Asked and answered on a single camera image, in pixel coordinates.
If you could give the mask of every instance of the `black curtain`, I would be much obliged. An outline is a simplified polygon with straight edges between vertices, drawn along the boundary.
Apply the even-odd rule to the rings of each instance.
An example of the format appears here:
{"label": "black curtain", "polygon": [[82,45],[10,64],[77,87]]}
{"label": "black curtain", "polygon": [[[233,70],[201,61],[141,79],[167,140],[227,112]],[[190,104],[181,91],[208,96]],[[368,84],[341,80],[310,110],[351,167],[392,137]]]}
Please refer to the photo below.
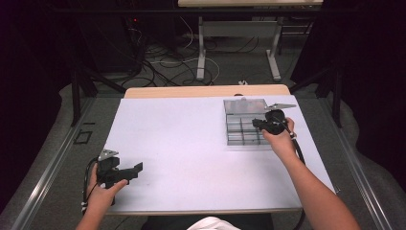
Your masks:
{"label": "black curtain", "polygon": [[383,0],[325,0],[323,5],[354,7],[355,16],[316,19],[291,79],[300,83],[331,63],[340,63],[342,99],[360,129],[357,149],[386,168],[406,191],[402,134],[406,129],[406,5]]}
{"label": "black curtain", "polygon": [[1,212],[56,120],[70,72],[36,1],[10,0],[0,9]]}

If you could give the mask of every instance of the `hand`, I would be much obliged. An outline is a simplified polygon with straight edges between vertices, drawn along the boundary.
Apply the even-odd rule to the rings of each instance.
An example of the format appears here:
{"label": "hand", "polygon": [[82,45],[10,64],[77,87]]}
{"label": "hand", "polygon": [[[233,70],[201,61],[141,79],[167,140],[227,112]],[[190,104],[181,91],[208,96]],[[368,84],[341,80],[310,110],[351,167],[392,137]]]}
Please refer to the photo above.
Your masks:
{"label": "hand", "polygon": [[[287,127],[289,128],[290,131],[293,132],[295,123],[290,118],[286,118],[286,121]],[[288,155],[296,156],[296,149],[292,143],[292,140],[287,130],[284,130],[282,133],[278,135],[273,135],[268,131],[266,131],[265,129],[263,129],[262,135],[263,138],[265,138],[265,140],[267,140],[269,144],[271,144],[272,150],[278,155],[280,159]]]}
{"label": "hand", "polygon": [[92,175],[90,177],[90,183],[87,187],[88,207],[87,212],[93,214],[102,215],[107,212],[107,209],[111,206],[113,198],[116,193],[121,190],[127,183],[127,180],[121,180],[109,189],[104,189],[97,182],[96,170],[98,165],[96,164],[92,169]]}

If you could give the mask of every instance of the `table surface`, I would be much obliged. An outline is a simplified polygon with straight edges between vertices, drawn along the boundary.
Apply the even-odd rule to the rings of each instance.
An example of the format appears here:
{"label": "table surface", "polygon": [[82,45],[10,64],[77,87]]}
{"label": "table surface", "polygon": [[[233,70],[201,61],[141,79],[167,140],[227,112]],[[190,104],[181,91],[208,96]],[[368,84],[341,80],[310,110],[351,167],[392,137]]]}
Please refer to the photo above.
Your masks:
{"label": "table surface", "polygon": [[[105,149],[120,169],[143,162],[110,215],[230,214],[302,208],[290,177],[268,145],[227,146],[224,100],[297,104],[284,85],[128,89]],[[289,108],[310,170],[332,191],[300,108]]]}
{"label": "table surface", "polygon": [[323,0],[179,0],[179,7],[273,7],[322,5]]}

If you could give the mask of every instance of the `wire grid tray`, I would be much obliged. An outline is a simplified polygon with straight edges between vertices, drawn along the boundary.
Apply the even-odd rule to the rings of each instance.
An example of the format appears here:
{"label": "wire grid tray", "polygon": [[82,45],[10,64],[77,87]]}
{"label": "wire grid tray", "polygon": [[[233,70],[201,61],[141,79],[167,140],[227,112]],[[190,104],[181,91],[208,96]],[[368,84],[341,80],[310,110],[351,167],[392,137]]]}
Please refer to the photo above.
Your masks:
{"label": "wire grid tray", "polygon": [[264,99],[224,100],[228,146],[266,145],[262,133],[253,126],[254,119],[265,119]]}

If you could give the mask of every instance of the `person's arm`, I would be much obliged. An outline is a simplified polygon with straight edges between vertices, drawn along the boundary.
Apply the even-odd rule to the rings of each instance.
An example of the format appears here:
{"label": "person's arm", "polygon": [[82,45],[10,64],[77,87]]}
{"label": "person's arm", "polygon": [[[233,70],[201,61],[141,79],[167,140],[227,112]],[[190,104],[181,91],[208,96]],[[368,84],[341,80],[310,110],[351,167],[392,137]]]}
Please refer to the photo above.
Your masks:
{"label": "person's arm", "polygon": [[[294,122],[289,118],[286,120],[293,132]],[[314,229],[360,229],[344,202],[298,158],[286,130],[279,135],[272,135],[263,130],[262,135],[286,167]]]}
{"label": "person's arm", "polygon": [[126,180],[122,180],[108,190],[101,188],[96,181],[96,168],[97,165],[95,165],[92,169],[90,183],[87,188],[87,195],[89,196],[89,199],[86,213],[78,224],[77,230],[98,229],[104,214],[107,212],[108,207],[110,207],[111,202],[113,201],[114,196],[127,184]]}

